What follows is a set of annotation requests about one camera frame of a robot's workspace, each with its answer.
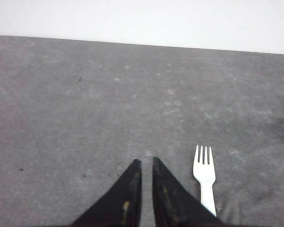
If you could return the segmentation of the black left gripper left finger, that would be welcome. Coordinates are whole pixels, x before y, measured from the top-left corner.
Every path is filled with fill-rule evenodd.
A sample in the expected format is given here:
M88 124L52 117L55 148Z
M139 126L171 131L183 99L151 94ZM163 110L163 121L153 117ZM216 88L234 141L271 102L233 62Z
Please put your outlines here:
M72 227L138 227L142 209L142 162L135 159L114 185Z

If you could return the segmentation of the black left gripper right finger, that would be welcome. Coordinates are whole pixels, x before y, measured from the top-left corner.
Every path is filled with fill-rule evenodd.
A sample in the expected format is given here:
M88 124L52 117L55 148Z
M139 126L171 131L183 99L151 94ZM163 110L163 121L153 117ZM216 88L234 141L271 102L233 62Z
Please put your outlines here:
M158 158L153 158L152 199L157 227L221 227Z

